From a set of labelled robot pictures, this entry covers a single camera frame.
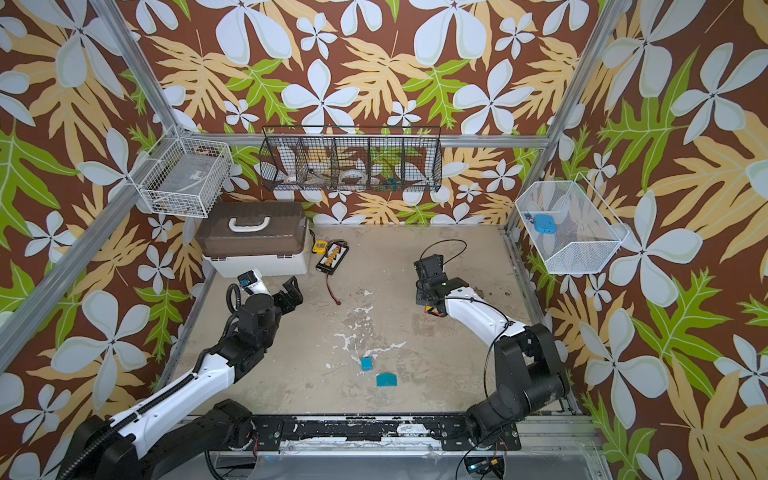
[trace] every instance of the white wire basket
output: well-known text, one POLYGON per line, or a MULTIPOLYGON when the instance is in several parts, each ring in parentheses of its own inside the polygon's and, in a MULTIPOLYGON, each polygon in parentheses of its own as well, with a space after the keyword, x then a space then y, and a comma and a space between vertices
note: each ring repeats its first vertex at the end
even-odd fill
POLYGON ((155 149, 157 157, 148 158, 155 164, 136 185, 139 194, 153 213, 207 218, 230 176, 233 160, 229 146, 183 137, 173 128, 165 138, 170 145, 161 144, 155 149))
POLYGON ((577 181, 550 180, 534 182, 515 201, 534 247, 553 275, 600 273, 630 233, 597 189, 584 181, 590 195, 577 181), (611 212, 614 227, 600 210, 611 212), (554 233, 537 231, 532 220, 539 215, 551 217, 554 233))

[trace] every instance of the red wire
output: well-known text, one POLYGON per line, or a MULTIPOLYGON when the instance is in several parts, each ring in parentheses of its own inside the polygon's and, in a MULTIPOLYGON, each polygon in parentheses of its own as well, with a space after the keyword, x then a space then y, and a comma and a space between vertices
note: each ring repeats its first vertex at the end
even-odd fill
POLYGON ((336 305, 341 305, 341 302, 339 299, 336 298, 336 295, 333 295, 333 292, 331 291, 331 286, 328 284, 328 273, 326 273, 326 286, 328 287, 328 293, 331 294, 331 298, 334 302, 336 302, 336 305))

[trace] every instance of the box handle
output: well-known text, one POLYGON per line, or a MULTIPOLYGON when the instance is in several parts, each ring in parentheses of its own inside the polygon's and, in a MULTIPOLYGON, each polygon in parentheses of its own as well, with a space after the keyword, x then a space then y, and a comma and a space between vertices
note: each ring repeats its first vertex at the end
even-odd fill
POLYGON ((270 217, 264 217, 264 221, 258 225, 235 225, 237 218, 230 218, 230 230, 233 232, 257 232, 264 230, 270 224, 270 217))

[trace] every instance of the tropical leaf wallpaper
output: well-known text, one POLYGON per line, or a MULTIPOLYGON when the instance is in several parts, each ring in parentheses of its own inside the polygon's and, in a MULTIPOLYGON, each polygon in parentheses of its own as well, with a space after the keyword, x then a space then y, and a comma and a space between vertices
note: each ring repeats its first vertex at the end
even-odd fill
MULTIPOLYGON (((328 130, 336 133, 413 126, 407 133, 545 134, 601 10, 583 0, 119 6, 179 123, 231 134, 269 125, 318 134, 323 124, 344 127, 328 130)), ((299 200, 320 224, 421 225, 503 224, 537 154, 448 149, 437 192, 325 194, 262 188, 257 152, 233 149, 224 200, 299 200)), ((386 156, 376 162, 391 174, 386 156)))
MULTIPOLYGON (((189 131, 540 135, 604 3, 118 2, 189 131)), ((768 478, 767 18, 764 0, 632 2, 544 174, 586 175, 631 238, 604 272, 555 276, 516 229, 616 478, 768 478)), ((86 0, 0 0, 0 48, 2 325, 161 128, 86 0)), ((269 192, 257 152, 233 147, 224 200, 416 225, 504 224, 538 154, 447 148, 439 191, 403 194, 269 192)), ((194 220, 145 212, 0 376, 4 478, 54 478, 77 424, 154 388, 206 272, 194 220)))
MULTIPOLYGON (((0 0, 0 328, 161 133, 85 0, 0 0)), ((54 478, 74 428, 150 395, 203 272, 191 219, 135 207, 0 375, 0 477, 54 478)))
POLYGON ((768 478, 766 34, 762 1, 635 1, 545 173, 632 235, 583 276, 519 238, 614 478, 768 478))

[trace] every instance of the brown box lid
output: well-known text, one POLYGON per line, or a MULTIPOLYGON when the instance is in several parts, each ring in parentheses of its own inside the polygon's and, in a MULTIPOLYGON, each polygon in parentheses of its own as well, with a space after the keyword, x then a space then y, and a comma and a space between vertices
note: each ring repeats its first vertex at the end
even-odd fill
POLYGON ((307 218, 299 202, 219 202, 195 239, 209 258, 296 255, 304 249, 307 218), (269 223, 258 231, 243 227, 269 223))

